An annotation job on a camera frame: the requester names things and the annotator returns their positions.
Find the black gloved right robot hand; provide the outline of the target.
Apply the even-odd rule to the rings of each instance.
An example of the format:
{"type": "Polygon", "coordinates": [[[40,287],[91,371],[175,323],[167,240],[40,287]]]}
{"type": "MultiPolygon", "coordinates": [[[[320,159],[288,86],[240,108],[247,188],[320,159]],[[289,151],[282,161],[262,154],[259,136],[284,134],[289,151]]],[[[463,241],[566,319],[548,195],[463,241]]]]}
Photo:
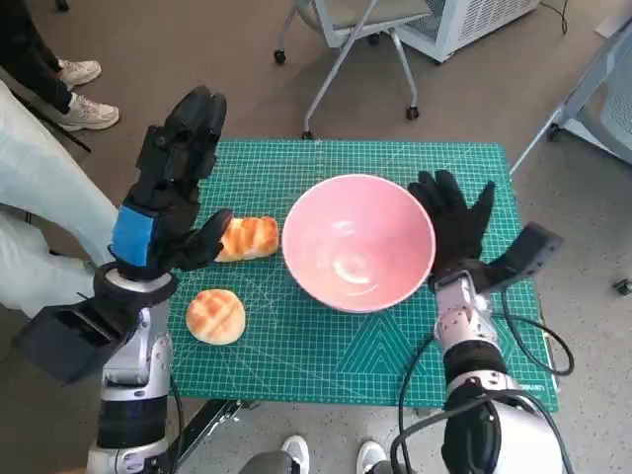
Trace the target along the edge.
{"type": "Polygon", "coordinates": [[[454,176],[447,170],[438,170],[433,175],[420,171],[418,179],[408,185],[409,193],[426,210],[434,227],[433,277],[452,273],[462,263],[480,260],[495,188],[495,183],[489,181],[476,202],[468,206],[454,176]]]}

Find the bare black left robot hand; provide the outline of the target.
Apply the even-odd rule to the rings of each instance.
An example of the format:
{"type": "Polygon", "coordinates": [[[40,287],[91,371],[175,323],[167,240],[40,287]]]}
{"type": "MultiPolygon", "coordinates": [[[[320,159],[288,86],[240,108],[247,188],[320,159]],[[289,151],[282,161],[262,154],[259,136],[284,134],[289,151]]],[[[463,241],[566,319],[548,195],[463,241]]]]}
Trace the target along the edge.
{"type": "Polygon", "coordinates": [[[139,176],[119,207],[109,247],[125,277],[151,280],[172,269],[197,270],[221,251],[232,211],[222,208],[202,227],[194,224],[198,184],[216,163],[226,112],[224,95],[197,86],[163,124],[147,128],[136,161],[139,176]]]}

